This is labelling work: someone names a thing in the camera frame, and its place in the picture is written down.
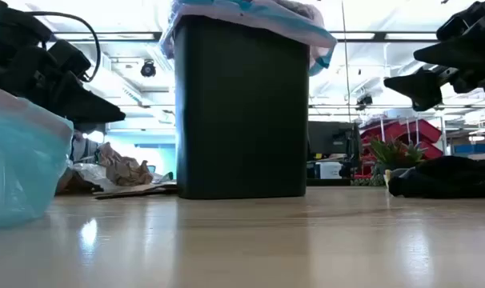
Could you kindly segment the black computer monitor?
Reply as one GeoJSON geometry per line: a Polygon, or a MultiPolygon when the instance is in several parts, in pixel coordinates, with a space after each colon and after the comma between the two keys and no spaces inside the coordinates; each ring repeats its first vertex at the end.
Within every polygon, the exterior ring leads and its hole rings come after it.
{"type": "Polygon", "coordinates": [[[316,122],[307,125],[307,151],[309,154],[345,154],[357,158],[362,151],[358,126],[351,122],[316,122]]]}

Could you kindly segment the small potted succulent plant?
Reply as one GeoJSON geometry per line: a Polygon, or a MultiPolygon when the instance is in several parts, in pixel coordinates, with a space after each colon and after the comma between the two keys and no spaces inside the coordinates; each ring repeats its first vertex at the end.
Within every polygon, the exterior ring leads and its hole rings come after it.
{"type": "Polygon", "coordinates": [[[426,148],[409,142],[405,144],[398,139],[387,142],[377,138],[370,140],[370,152],[375,158],[371,168],[370,186],[385,186],[385,172],[387,170],[406,169],[416,166],[423,160],[426,148]]]}

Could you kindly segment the light blue trash bag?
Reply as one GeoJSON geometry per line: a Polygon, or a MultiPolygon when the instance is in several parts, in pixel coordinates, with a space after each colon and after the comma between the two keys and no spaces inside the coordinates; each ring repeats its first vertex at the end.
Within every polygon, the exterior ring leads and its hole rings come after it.
{"type": "Polygon", "coordinates": [[[0,227],[44,215],[67,168],[69,120],[0,89],[0,227]]]}

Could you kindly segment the dark plastic trash bin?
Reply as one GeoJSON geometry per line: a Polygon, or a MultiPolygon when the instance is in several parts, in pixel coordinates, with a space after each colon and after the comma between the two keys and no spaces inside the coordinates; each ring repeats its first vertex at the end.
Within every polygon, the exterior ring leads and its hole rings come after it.
{"type": "Polygon", "coordinates": [[[309,47],[195,15],[173,39],[179,196],[303,196],[309,47]]]}

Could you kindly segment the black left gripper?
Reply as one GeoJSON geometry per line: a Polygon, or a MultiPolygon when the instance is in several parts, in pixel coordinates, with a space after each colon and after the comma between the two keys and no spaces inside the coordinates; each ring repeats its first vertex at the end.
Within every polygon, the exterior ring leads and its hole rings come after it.
{"type": "Polygon", "coordinates": [[[116,105],[86,90],[71,73],[57,82],[56,44],[12,46],[0,43],[0,89],[14,96],[49,96],[46,108],[74,123],[108,123],[125,119],[116,105]]]}

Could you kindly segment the white paper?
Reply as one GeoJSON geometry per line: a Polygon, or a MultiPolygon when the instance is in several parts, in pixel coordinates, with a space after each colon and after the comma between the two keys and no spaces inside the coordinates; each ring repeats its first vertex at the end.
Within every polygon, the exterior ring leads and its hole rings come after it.
{"type": "Polygon", "coordinates": [[[106,167],[93,163],[75,163],[72,169],[84,180],[100,186],[103,190],[114,190],[117,186],[106,176],[106,167]]]}

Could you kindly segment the pink trash bag blue drawstring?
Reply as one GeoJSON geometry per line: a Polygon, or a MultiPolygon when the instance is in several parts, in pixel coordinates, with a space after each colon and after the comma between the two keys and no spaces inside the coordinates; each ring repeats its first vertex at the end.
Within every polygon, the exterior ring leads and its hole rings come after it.
{"type": "Polygon", "coordinates": [[[325,29],[320,10],[310,4],[294,0],[173,0],[168,26],[159,40],[166,58],[174,58],[172,34],[179,20],[191,15],[269,30],[308,45],[310,76],[330,66],[337,44],[325,29]]]}

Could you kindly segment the blue storage bins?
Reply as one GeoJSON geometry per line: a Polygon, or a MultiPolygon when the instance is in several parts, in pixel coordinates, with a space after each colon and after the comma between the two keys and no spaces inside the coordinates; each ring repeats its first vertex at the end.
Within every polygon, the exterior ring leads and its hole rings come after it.
{"type": "Polygon", "coordinates": [[[454,154],[485,154],[485,143],[454,146],[454,154]]]}

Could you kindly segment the white box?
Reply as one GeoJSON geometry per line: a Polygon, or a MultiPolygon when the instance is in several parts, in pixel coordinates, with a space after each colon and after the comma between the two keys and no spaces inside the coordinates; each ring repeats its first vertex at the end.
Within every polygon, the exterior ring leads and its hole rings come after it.
{"type": "Polygon", "coordinates": [[[342,164],[339,162],[319,162],[319,178],[320,179],[340,179],[340,170],[342,164]]]}

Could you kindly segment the overhead light bar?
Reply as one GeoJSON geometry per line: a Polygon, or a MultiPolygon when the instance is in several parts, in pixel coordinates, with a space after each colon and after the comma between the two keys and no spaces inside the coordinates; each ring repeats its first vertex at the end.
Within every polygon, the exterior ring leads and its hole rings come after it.
{"type": "MultiPolygon", "coordinates": [[[[162,32],[98,32],[100,42],[157,42],[162,32]]],[[[427,31],[333,31],[339,42],[437,42],[435,32],[427,31]]],[[[70,42],[93,42],[87,32],[55,32],[55,38],[70,42]]]]}

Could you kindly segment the brown paper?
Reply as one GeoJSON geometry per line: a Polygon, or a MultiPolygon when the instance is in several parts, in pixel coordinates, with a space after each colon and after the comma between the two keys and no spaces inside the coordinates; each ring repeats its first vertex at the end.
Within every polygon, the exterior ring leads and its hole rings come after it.
{"type": "Polygon", "coordinates": [[[98,147],[98,164],[106,168],[106,177],[117,186],[147,185],[154,178],[146,160],[139,163],[135,158],[122,156],[109,142],[98,147]]]}

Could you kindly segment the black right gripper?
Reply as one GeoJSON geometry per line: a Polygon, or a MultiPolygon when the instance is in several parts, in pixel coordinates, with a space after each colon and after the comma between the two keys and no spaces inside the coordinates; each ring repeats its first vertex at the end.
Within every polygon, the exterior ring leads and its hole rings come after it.
{"type": "MultiPolygon", "coordinates": [[[[438,42],[413,53],[415,60],[448,66],[442,76],[456,93],[468,93],[477,88],[485,91],[485,35],[465,34],[438,42]]],[[[431,70],[419,69],[414,74],[385,78],[383,84],[411,100],[414,111],[426,111],[442,102],[439,76],[431,70]]]]}

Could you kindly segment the black work glove grey cuff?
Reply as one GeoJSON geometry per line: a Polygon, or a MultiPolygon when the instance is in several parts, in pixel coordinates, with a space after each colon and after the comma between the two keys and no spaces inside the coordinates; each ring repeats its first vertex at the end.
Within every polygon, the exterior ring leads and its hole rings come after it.
{"type": "Polygon", "coordinates": [[[459,156],[442,156],[418,164],[415,169],[426,176],[443,180],[485,180],[485,162],[459,156]]]}
{"type": "Polygon", "coordinates": [[[388,192],[404,198],[485,198],[485,180],[465,179],[464,175],[458,175],[455,180],[440,179],[411,168],[391,177],[388,192]]]}

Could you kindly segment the brown cardboard piece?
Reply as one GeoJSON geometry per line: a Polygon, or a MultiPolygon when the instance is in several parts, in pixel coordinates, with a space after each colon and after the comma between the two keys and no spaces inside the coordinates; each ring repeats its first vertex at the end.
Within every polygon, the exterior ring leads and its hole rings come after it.
{"type": "Polygon", "coordinates": [[[178,187],[175,182],[164,182],[159,184],[148,184],[140,186],[124,187],[119,190],[110,190],[104,192],[94,192],[94,198],[97,200],[107,200],[115,198],[142,197],[156,194],[176,194],[178,187]]]}

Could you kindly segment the person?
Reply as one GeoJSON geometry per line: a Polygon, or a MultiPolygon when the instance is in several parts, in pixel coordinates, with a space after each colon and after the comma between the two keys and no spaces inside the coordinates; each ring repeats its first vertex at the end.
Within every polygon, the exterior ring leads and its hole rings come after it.
{"type": "Polygon", "coordinates": [[[74,163],[97,163],[98,143],[85,138],[81,131],[75,130],[69,159],[74,163]]]}

